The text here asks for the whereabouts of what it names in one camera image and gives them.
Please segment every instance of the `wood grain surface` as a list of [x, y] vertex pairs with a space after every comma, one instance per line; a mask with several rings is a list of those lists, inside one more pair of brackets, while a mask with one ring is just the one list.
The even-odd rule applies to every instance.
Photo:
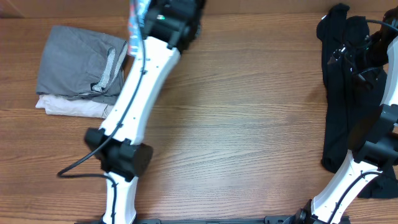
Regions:
[[[356, 13], [382, 19], [383, 13]], [[154, 158], [139, 180], [139, 218], [290, 215], [327, 185], [323, 14], [205, 16], [149, 119]], [[0, 223], [73, 223], [104, 212], [102, 179], [55, 174], [88, 153], [100, 119], [35, 109], [40, 56], [55, 24], [127, 37], [126, 18], [0, 20]], [[101, 173], [90, 159], [74, 173]], [[398, 200], [356, 199], [353, 223], [397, 223]]]
[[[128, 16], [129, 0], [0, 0], [11, 17], [53, 18]], [[345, 3], [351, 12], [386, 12], [397, 7], [394, 0], [206, 0], [208, 15], [245, 13], [327, 13]]]
[[0, 18], [19, 18], [23, 15], [9, 0], [0, 0]]

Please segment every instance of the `folded white shirt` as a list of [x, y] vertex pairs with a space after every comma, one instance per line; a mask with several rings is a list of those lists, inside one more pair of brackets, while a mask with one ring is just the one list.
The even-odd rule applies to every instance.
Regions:
[[106, 118], [113, 106], [91, 100], [67, 100], [61, 96], [40, 95], [36, 108], [45, 109], [46, 114]]

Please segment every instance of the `folded gray shirt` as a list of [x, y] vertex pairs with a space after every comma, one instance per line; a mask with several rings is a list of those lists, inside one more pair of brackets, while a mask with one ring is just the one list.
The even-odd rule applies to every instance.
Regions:
[[127, 42], [118, 37], [54, 26], [44, 48], [36, 94], [114, 105], [123, 87]]

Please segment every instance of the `black cable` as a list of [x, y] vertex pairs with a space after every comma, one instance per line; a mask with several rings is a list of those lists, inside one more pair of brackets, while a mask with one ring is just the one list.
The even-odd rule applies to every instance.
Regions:
[[376, 69], [380, 69], [380, 68], [379, 68], [379, 67], [367, 68], [367, 69], [363, 70], [362, 72], [359, 72], [359, 73], [356, 74], [356, 75], [361, 75], [361, 76], [362, 76], [362, 74], [364, 74], [364, 73], [366, 73], [366, 72], [370, 72], [371, 70], [376, 70]]
[[[136, 24], [138, 26], [138, 29], [140, 30], [139, 27], [139, 20], [138, 20], [138, 11], [137, 11], [137, 7], [138, 7], [138, 3], [137, 0], [134, 0], [134, 13], [135, 13], [135, 19], [136, 19]], [[60, 172], [57, 173], [57, 176], [59, 178], [66, 178], [66, 179], [74, 179], [74, 178], [83, 178], [83, 177], [100, 177], [100, 178], [104, 178], [104, 179], [108, 179], [112, 182], [112, 187], [113, 187], [113, 203], [112, 203], [112, 224], [115, 224], [115, 207], [116, 207], [116, 197], [117, 197], [117, 184], [114, 181], [114, 179], [112, 177], [109, 177], [107, 175], [103, 175], [103, 174], [76, 174], [76, 175], [64, 175], [64, 173], [72, 170], [73, 168], [75, 168], [76, 166], [82, 164], [83, 162], [85, 162], [87, 159], [89, 159], [91, 156], [94, 156], [97, 152], [100, 152], [100, 150], [102, 150], [109, 142], [110, 140], [112, 140], [112, 138], [114, 137], [114, 135], [117, 133], [117, 131], [123, 126], [123, 120], [127, 115], [127, 112], [129, 111], [132, 102], [134, 101], [139, 86], [141, 84], [142, 78], [143, 76], [146, 74], [145, 71], [145, 66], [146, 66], [146, 48], [145, 48], [145, 42], [142, 39], [142, 34], [141, 34], [141, 30], [139, 32], [139, 35], [141, 37], [141, 45], [142, 45], [142, 68], [141, 68], [141, 74], [140, 77], [138, 79], [138, 83], [137, 83], [137, 87], [134, 90], [134, 93], [131, 96], [131, 99], [126, 107], [126, 109], [124, 110], [122, 116], [120, 117], [120, 120], [118, 121], [115, 129], [113, 130], [113, 132], [106, 138], [106, 140], [100, 145], [98, 146], [94, 151], [92, 151], [91, 153], [87, 154], [85, 157], [79, 159], [78, 161], [74, 162], [73, 164], [69, 165], [68, 167], [62, 169]]]
[[353, 45], [353, 47], [355, 48], [355, 49], [365, 49], [365, 48], [368, 48], [370, 45], [372, 45], [373, 44], [373, 41], [369, 41], [367, 44], [363, 44], [363, 45], [360, 45], [360, 46], [355, 46], [355, 45]]
[[377, 20], [373, 20], [373, 19], [366, 19], [366, 22], [380, 24], [382, 26], [386, 26], [386, 27], [394, 30], [395, 32], [398, 32], [398, 29], [396, 27], [394, 27], [394, 26], [392, 26], [392, 25], [390, 25], [390, 24], [388, 24], [386, 22], [383, 22], [383, 21], [377, 21]]
[[359, 180], [361, 180], [362, 178], [365, 178], [365, 176], [367, 176], [369, 174], [380, 175], [380, 176], [383, 176], [385, 178], [391, 179], [391, 180], [393, 180], [393, 181], [398, 183], [398, 180], [396, 178], [390, 177], [390, 176], [388, 176], [386, 174], [379, 173], [379, 172], [365, 172], [365, 173], [361, 174], [359, 177], [357, 177], [354, 180], [354, 182], [351, 183], [351, 185], [346, 189], [346, 191], [344, 191], [343, 195], [340, 197], [339, 201], [336, 203], [336, 207], [335, 207], [333, 213], [331, 214], [331, 216], [329, 218], [328, 224], [331, 224], [331, 221], [335, 217], [338, 208], [340, 207], [340, 205], [341, 205], [342, 201], [344, 200], [344, 198], [347, 196], [348, 192], [355, 186], [356, 183], [358, 183]]

